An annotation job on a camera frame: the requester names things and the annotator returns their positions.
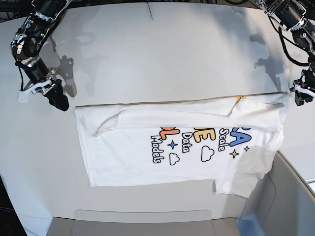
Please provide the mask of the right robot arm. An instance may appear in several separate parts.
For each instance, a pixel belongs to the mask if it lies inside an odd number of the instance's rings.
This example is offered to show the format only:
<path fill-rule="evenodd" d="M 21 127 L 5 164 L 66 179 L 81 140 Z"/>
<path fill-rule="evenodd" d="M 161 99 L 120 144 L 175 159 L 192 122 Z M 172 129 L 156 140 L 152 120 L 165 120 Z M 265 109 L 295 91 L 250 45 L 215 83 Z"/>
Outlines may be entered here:
<path fill-rule="evenodd" d="M 20 103 L 27 103 L 30 93 L 39 93 L 55 108 L 68 110 L 69 102 L 62 81 L 54 78 L 55 69 L 46 66 L 40 51 L 71 3 L 71 0 L 33 0 L 34 11 L 15 33 L 10 50 L 21 76 Z"/>

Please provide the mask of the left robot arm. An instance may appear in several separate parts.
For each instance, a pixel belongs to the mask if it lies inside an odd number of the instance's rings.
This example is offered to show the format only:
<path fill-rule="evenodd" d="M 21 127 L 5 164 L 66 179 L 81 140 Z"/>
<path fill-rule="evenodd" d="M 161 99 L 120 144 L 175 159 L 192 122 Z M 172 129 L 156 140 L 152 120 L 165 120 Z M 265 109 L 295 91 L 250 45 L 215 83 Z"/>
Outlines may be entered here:
<path fill-rule="evenodd" d="M 255 0 L 254 4 L 268 15 L 272 25 L 278 24 L 278 33 L 283 52 L 293 64 L 306 67 L 301 77 L 293 81 L 291 92 L 295 104 L 302 106 L 315 98 L 315 2 L 313 0 Z M 308 54 L 307 62 L 293 59 L 285 42 Z"/>

